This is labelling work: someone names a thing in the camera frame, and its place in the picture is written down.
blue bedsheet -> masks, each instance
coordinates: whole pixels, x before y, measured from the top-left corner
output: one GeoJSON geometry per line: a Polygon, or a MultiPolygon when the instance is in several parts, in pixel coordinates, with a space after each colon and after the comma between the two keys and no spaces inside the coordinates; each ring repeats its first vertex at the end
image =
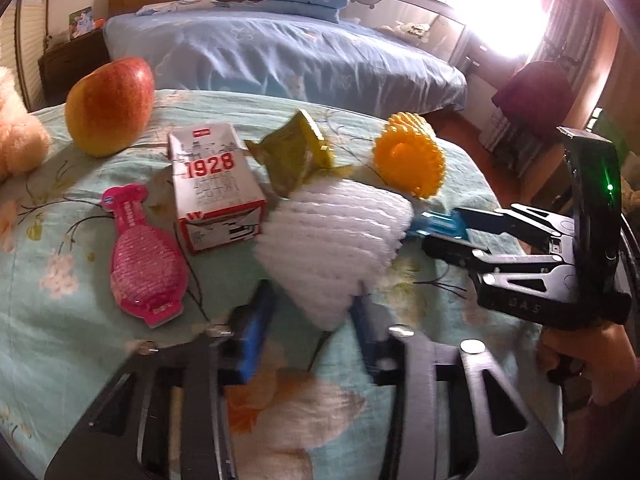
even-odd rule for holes
{"type": "Polygon", "coordinates": [[[293,98],[385,119],[465,105],[457,69],[375,30],[260,12],[250,2],[220,6],[111,18],[111,58],[146,59],[157,89],[293,98]]]}

logo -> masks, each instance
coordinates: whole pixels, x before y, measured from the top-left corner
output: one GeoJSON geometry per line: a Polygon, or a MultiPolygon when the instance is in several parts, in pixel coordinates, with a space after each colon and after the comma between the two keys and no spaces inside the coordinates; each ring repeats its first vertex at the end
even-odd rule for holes
{"type": "Polygon", "coordinates": [[[203,128],[201,130],[194,130],[193,131],[193,136],[194,137],[203,137],[205,135],[210,135],[211,134],[211,130],[209,130],[208,128],[203,128]]]}

human hand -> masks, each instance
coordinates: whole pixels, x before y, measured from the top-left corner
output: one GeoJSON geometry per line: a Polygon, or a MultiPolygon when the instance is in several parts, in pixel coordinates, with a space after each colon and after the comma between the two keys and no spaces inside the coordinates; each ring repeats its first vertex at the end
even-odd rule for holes
{"type": "Polygon", "coordinates": [[[544,329],[538,361],[545,372],[558,367],[560,354],[585,361],[583,376],[591,381],[593,402],[601,406],[633,388],[640,376],[625,328],[615,323],[570,332],[544,329]]]}

wooden nightstand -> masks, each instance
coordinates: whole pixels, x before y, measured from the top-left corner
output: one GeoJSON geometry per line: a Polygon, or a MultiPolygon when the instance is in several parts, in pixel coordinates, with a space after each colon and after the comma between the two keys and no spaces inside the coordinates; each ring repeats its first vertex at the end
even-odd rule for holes
{"type": "Polygon", "coordinates": [[[78,80],[108,62],[101,28],[45,52],[38,65],[47,106],[66,102],[66,95],[78,80]]]}

green snack package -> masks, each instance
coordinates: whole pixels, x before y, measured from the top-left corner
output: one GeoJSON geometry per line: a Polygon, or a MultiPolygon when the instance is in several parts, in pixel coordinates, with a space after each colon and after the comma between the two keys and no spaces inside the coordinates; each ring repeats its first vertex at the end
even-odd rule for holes
{"type": "Polygon", "coordinates": [[[334,150],[306,110],[298,110],[283,127],[260,142],[245,142],[264,166],[273,190],[287,197],[315,176],[347,177],[352,166],[334,166],[334,150]]]}

